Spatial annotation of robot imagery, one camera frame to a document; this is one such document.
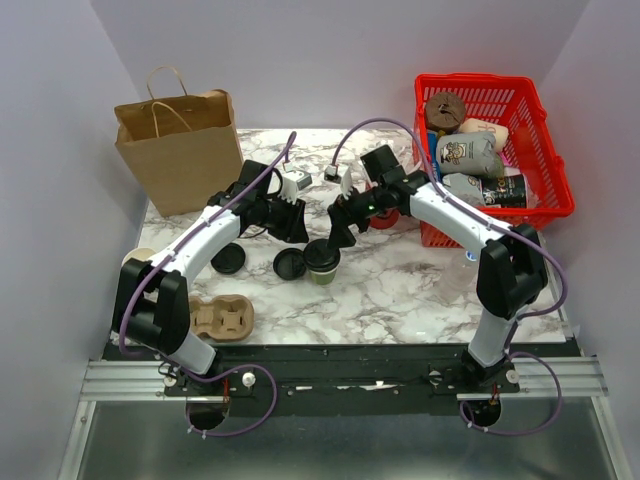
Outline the black coffee cup lid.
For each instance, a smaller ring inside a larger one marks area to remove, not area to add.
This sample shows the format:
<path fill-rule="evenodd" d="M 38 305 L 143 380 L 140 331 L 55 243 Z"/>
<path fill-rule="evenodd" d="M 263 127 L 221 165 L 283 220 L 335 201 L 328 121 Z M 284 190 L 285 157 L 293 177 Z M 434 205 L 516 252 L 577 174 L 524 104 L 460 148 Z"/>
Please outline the black coffee cup lid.
<path fill-rule="evenodd" d="M 212 268 L 223 275 L 234 275 L 245 265 L 246 252 L 243 247 L 232 242 L 222 248 L 210 261 Z"/>

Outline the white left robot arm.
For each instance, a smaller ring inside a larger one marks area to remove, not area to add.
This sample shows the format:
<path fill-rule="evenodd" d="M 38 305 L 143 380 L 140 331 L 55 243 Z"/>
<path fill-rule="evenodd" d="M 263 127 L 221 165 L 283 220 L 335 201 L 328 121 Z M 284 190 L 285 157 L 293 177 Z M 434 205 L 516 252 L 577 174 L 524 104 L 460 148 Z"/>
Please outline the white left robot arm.
<path fill-rule="evenodd" d="M 120 346 L 130 339 L 186 368 L 187 382 L 201 395 L 222 380 L 216 350 L 191 331 L 189 287 L 215 255 L 248 227 L 264 228 L 289 244 L 309 240 L 305 202 L 298 198 L 310 176 L 291 170 L 269 191 L 272 165 L 244 162 L 239 178 L 210 197 L 197 221 L 147 260 L 130 258 L 121 267 L 111 330 Z"/>

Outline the green paper coffee cup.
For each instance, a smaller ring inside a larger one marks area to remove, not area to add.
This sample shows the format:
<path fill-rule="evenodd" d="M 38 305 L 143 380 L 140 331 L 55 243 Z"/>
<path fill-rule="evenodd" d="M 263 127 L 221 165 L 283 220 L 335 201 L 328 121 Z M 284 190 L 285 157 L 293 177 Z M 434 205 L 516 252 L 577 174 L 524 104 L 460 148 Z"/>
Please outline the green paper coffee cup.
<path fill-rule="evenodd" d="M 156 252 L 148 247 L 138 247 L 129 251 L 122 260 L 122 265 L 125 265 L 129 260 L 134 259 L 137 261 L 145 262 L 153 257 Z"/>

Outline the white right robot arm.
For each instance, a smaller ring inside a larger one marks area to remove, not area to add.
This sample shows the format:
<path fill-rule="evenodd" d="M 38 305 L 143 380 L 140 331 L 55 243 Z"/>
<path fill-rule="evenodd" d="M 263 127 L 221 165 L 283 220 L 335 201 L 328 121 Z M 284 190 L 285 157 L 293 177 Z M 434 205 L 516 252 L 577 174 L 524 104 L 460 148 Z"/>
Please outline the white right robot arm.
<path fill-rule="evenodd" d="M 467 389 L 485 390 L 496 380 L 494 366 L 506 357 L 517 316 L 548 284 L 538 232 L 527 224 L 499 221 L 447 191 L 439 192 L 425 171 L 406 173 L 386 145 L 361 161 L 376 185 L 360 192 L 348 183 L 348 174 L 342 177 L 341 194 L 328 207 L 329 247 L 354 246 L 352 225 L 364 232 L 371 218 L 396 210 L 436 227 L 476 256 L 476 293 L 483 311 L 459 371 Z"/>

